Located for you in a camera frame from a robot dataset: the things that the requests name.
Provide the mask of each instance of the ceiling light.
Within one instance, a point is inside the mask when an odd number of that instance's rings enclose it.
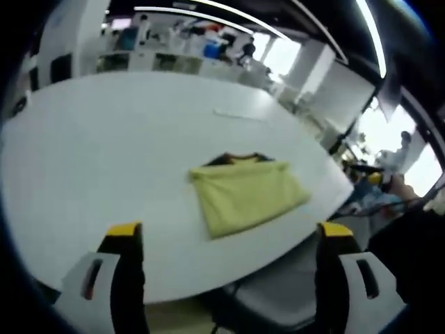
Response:
[[[260,19],[257,19],[256,17],[253,17],[249,14],[246,14],[245,12],[241,12],[238,9],[223,5],[221,3],[215,2],[215,1],[209,1],[209,0],[190,0],[190,1],[194,1],[194,2],[200,2],[203,3],[205,5],[209,5],[209,6],[214,6],[214,7],[218,7],[220,9],[223,10],[227,10],[231,13],[237,14],[239,16],[242,16],[246,19],[249,19],[250,21],[258,24],[259,26],[262,26],[263,28],[269,30],[270,32],[274,33],[275,35],[277,35],[278,37],[281,37],[285,40],[291,40],[289,37],[287,37],[286,35],[284,35],[281,31],[278,31],[277,29],[275,29],[274,27],[268,25],[267,23],[261,21]]]
[[[326,27],[323,26],[323,24],[315,17],[315,15],[312,14],[311,11],[305,7],[305,5],[303,5],[301,2],[299,2],[299,0],[291,0],[291,1],[295,5],[297,5],[299,7],[299,9],[301,9],[301,11],[304,14],[306,14],[312,21],[314,21],[315,25],[317,25],[317,27],[326,35],[328,40],[331,42],[331,44],[334,46],[336,51],[339,53],[339,55],[340,55],[341,59],[343,60],[343,62],[346,65],[349,64],[349,61],[346,58],[346,55],[344,54],[344,52],[341,50],[340,46],[337,44],[337,42],[332,37],[332,35],[329,33],[329,31],[326,29]]]
[[[193,12],[192,10],[168,8],[168,7],[144,7],[144,6],[135,7],[134,10],[144,11],[144,12],[167,12],[167,13],[175,13],[175,14],[192,15],[192,16],[196,16],[196,17],[201,17],[202,19],[208,19],[210,21],[219,22],[221,24],[225,24],[226,26],[231,26],[232,28],[238,29],[245,33],[248,33],[249,35],[253,34],[252,30],[247,29],[243,26],[240,26],[239,24],[227,21],[225,19],[220,19],[219,17],[214,17],[214,16],[207,15],[207,14]]]
[[[375,53],[377,54],[380,76],[384,78],[387,75],[387,64],[385,63],[385,54],[383,53],[382,41],[380,39],[380,35],[378,34],[373,15],[369,10],[368,4],[365,0],[356,0],[356,2],[360,8],[360,11],[362,12],[366,25],[368,26],[371,38],[373,39]]]

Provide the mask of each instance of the desk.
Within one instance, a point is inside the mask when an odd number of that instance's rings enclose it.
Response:
[[[196,295],[285,254],[353,190],[268,93],[183,74],[112,72],[51,85],[32,95],[2,135],[13,239],[29,271],[56,289],[111,225],[142,221],[145,302]],[[224,152],[289,161],[312,200],[210,240],[187,175]]]

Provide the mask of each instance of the white wall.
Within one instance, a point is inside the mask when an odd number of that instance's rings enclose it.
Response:
[[[317,118],[331,121],[345,132],[362,112],[375,86],[346,66],[334,62],[311,106]]]

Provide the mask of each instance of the bright window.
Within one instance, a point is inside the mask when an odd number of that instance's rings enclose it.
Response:
[[[266,45],[270,40],[270,36],[267,33],[254,33],[253,45],[255,46],[255,53],[253,53],[253,59],[260,61],[266,50]]]
[[[397,151],[401,147],[401,133],[407,131],[413,134],[416,129],[415,121],[402,106],[396,108],[389,122],[378,106],[374,105],[374,108],[363,113],[359,132],[365,134],[366,144],[373,154],[381,150]]]
[[[405,183],[412,186],[418,196],[425,196],[442,175],[436,154],[427,144],[419,158],[405,174]]]
[[[264,65],[269,67],[274,76],[287,75],[291,70],[301,44],[292,40],[278,38],[264,59]]]

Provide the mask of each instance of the yellow cloth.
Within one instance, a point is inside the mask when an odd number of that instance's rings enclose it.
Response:
[[[191,170],[210,235],[248,230],[306,203],[309,193],[288,169],[286,162],[267,161]]]

